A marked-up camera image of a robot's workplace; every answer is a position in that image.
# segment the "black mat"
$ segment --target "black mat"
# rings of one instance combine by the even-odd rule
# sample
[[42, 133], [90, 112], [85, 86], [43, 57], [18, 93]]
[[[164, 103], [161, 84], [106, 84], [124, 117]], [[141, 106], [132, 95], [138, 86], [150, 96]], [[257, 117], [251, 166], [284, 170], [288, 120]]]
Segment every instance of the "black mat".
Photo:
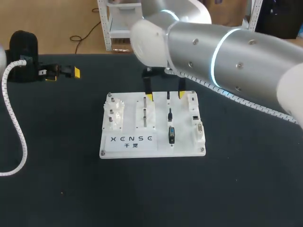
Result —
[[[82, 78], [8, 84], [28, 160], [0, 178], [1, 227], [303, 226], [303, 133], [198, 85], [205, 157], [101, 160], [108, 92], [140, 92], [133, 55], [49, 55]], [[154, 78], [154, 91], [177, 78]], [[0, 171], [16, 167], [21, 145], [0, 99]]]

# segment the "wooden floor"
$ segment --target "wooden floor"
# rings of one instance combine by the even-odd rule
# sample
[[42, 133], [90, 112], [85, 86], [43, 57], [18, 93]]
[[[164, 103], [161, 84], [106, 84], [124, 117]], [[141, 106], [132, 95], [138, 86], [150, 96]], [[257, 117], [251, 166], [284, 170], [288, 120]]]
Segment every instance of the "wooden floor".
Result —
[[[0, 44], [8, 49], [17, 30], [34, 33], [39, 53], [74, 53], [76, 42], [70, 36], [84, 37], [100, 21], [97, 0], [1, 0]], [[303, 46], [303, 40], [295, 41]], [[78, 53], [106, 53], [99, 25], [79, 46]]]

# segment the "white cable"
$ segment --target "white cable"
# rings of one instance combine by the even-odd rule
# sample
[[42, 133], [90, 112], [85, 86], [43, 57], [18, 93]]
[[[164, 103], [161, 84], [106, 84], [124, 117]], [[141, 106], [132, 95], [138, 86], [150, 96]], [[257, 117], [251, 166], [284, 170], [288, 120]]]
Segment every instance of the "white cable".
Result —
[[15, 173], [17, 173], [25, 164], [26, 160], [27, 160], [27, 143], [25, 141], [24, 135], [22, 133], [22, 130], [20, 128], [20, 125], [16, 119], [16, 116], [14, 114], [13, 109], [11, 108], [10, 102], [9, 102], [9, 95], [8, 95], [8, 89], [7, 89], [7, 81], [8, 81], [8, 76], [9, 76], [9, 72], [16, 66], [23, 66], [26, 65], [27, 62], [26, 60], [19, 60], [19, 61], [14, 61], [11, 64], [9, 64], [4, 73], [3, 73], [3, 77], [2, 77], [2, 94], [3, 94], [3, 98], [4, 98], [4, 102], [6, 105], [6, 108], [9, 112], [10, 118], [13, 121], [13, 124], [15, 126], [15, 129], [18, 133], [18, 136], [20, 138], [21, 141], [21, 145], [22, 145], [22, 151], [23, 151], [23, 156], [21, 159], [20, 164], [17, 166], [16, 169], [6, 172], [6, 173], [0, 173], [0, 176], [10, 176], [13, 175]]
[[[167, 68], [164, 70], [164, 72], [166, 74], [170, 74], [170, 75], [177, 75], [173, 70], [170, 70], [170, 69], [167, 69]], [[287, 115], [285, 113], [281, 113], [281, 112], [278, 112], [276, 110], [272, 110], [272, 109], [269, 109], [267, 107], [264, 107], [264, 106], [252, 103], [250, 101], [247, 101], [247, 100], [245, 100], [243, 98], [240, 98], [238, 96], [235, 96], [235, 95], [233, 95], [233, 94], [231, 94], [231, 93], [223, 90], [222, 88], [219, 88], [217, 86], [209, 84], [209, 83], [207, 83], [207, 82], [205, 82], [205, 81], [203, 81], [201, 79], [198, 79], [196, 77], [192, 77], [192, 76], [190, 76], [190, 75], [188, 75], [186, 73], [179, 72], [179, 74], [180, 74], [181, 77], [185, 77], [185, 78], [188, 78], [188, 79], [190, 79], [190, 80], [192, 80], [194, 82], [197, 82], [197, 83], [201, 84], [202, 86], [207, 87], [207, 88], [215, 91], [216, 93], [218, 93], [218, 94], [220, 94], [220, 95], [222, 95], [224, 97], [227, 97], [227, 98], [229, 98], [229, 99], [231, 99], [231, 100], [233, 100], [233, 101], [235, 101], [237, 103], [240, 103], [242, 105], [245, 105], [245, 106], [251, 107], [253, 109], [259, 110], [259, 111], [264, 112], [266, 114], [269, 114], [269, 115], [281, 118], [281, 119], [283, 119], [285, 121], [288, 121], [288, 122], [292, 122], [292, 123], [295, 123], [295, 124], [298, 123], [292, 116], [289, 116], [289, 115]]]

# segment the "white acrylic board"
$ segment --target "white acrylic board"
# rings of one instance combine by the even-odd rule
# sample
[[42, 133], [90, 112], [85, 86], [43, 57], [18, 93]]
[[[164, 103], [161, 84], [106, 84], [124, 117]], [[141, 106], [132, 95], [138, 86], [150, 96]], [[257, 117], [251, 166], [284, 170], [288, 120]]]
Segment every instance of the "white acrylic board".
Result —
[[[177, 91], [169, 94], [170, 100], [167, 92], [153, 92], [153, 101], [144, 92], [107, 96], [100, 158], [204, 156], [205, 133], [196, 93], [186, 91], [181, 99]], [[144, 97], [147, 104], [146, 127], [143, 120]], [[172, 122], [168, 122], [169, 108]], [[198, 116], [198, 120], [193, 120], [193, 116]], [[169, 126], [175, 128], [173, 145], [169, 143]]]

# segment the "black cable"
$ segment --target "black cable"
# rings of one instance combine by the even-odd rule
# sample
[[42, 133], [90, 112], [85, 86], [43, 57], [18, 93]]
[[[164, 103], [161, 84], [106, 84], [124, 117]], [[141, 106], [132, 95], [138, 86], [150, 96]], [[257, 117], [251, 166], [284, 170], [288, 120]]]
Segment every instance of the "black cable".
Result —
[[[93, 13], [99, 13], [99, 9], [98, 9], [98, 8], [93, 8], [91, 11], [92, 11]], [[76, 50], [75, 50], [75, 54], [77, 54], [78, 47], [79, 47], [79, 45], [82, 43], [82, 41], [85, 40], [85, 39], [90, 35], [90, 33], [91, 33], [99, 24], [101, 24], [101, 21], [99, 21], [99, 22], [90, 30], [90, 32], [89, 32], [83, 39], [82, 39], [81, 36], [79, 36], [79, 35], [72, 35], [72, 36], [70, 37], [70, 40], [71, 40], [71, 41], [73, 41], [73, 42], [78, 42], [78, 45], [77, 45]]]

